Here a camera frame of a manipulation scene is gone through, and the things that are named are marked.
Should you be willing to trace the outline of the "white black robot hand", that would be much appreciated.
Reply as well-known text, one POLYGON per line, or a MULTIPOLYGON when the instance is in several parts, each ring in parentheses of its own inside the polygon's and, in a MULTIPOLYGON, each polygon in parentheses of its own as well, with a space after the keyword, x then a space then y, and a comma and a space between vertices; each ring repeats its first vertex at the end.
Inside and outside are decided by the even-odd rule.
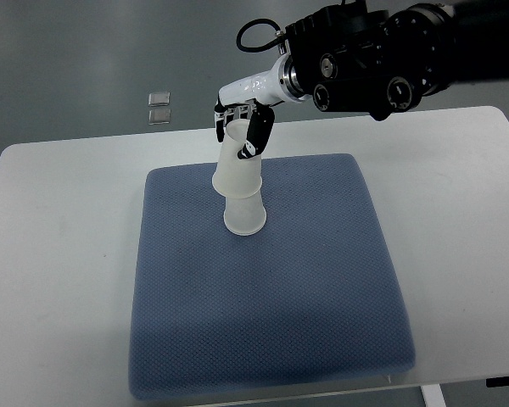
POLYGON ((302 103, 311 98, 299 85, 292 56, 280 56, 270 70, 223 86, 214 107, 217 141, 224 140, 225 129, 238 113, 249 115, 246 141, 238 150, 239 159, 252 159, 266 149, 275 121, 273 106, 302 103))

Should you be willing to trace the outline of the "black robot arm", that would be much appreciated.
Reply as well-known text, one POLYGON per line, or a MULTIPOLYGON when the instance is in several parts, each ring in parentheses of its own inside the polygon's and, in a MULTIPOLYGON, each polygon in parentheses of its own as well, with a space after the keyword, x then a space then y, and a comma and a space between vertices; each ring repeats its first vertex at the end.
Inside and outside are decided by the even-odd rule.
POLYGON ((454 83, 509 80, 509 1, 326 6, 287 26, 299 88, 322 112, 385 120, 454 83))

